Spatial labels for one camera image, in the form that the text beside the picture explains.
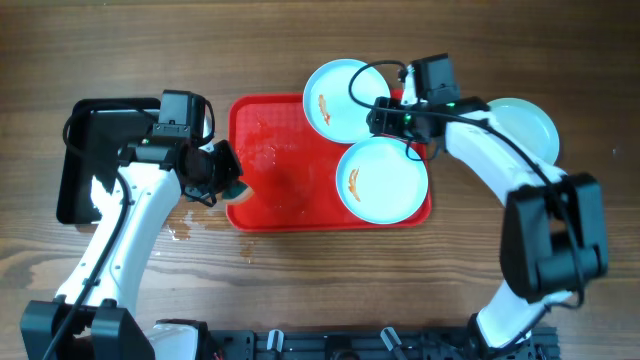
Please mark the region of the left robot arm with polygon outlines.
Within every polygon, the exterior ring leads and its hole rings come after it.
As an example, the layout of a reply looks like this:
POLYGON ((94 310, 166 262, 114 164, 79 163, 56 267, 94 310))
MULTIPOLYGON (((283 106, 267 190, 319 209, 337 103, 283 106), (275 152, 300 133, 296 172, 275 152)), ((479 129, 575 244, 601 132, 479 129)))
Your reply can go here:
POLYGON ((53 300, 30 302, 21 333, 31 359, 211 359, 203 321, 134 319, 141 278, 163 223, 180 198, 211 207, 238 185, 240 162, 226 140, 131 143, 116 184, 98 197, 102 219, 80 263, 53 300))

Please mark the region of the orange green sponge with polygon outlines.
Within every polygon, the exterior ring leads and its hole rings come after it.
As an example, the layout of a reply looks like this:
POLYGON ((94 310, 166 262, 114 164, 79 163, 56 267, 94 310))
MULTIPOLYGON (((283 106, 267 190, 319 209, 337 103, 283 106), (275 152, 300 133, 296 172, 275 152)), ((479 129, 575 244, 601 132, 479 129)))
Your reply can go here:
POLYGON ((226 204, 241 204, 254 194, 253 189, 242 181, 235 181, 221 195, 226 204))

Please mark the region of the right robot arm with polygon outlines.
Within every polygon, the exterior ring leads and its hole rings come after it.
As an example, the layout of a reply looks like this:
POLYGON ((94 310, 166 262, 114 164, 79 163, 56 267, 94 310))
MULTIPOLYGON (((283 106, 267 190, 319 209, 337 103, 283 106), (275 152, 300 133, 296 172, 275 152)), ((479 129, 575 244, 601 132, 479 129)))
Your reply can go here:
POLYGON ((505 207, 499 262, 504 281, 470 320, 469 350, 500 356, 522 343, 552 308, 579 308, 586 285, 608 271, 601 187, 568 175, 510 134, 477 97, 441 104, 379 97, 367 117, 376 135, 442 141, 505 207))

